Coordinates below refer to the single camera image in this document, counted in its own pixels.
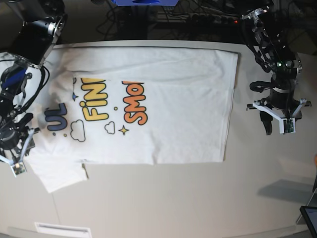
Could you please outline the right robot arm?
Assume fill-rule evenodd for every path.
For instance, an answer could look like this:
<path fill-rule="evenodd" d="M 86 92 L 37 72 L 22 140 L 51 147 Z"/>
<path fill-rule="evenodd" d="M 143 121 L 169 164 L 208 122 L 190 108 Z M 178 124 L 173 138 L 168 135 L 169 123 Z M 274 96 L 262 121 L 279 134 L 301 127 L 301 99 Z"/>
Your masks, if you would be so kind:
<path fill-rule="evenodd" d="M 23 21 L 8 49 L 14 58 L 13 65 L 4 70 L 0 78 L 0 147 L 11 150 L 29 136 L 27 124 L 32 113 L 27 113 L 19 122 L 15 122 L 15 117 L 26 112 L 39 94 L 45 78 L 44 61 L 61 35 L 67 14 L 61 0 L 6 0 L 4 3 Z M 26 105 L 16 106 L 13 100 L 26 85 L 29 67 L 40 70 L 40 84 Z"/>

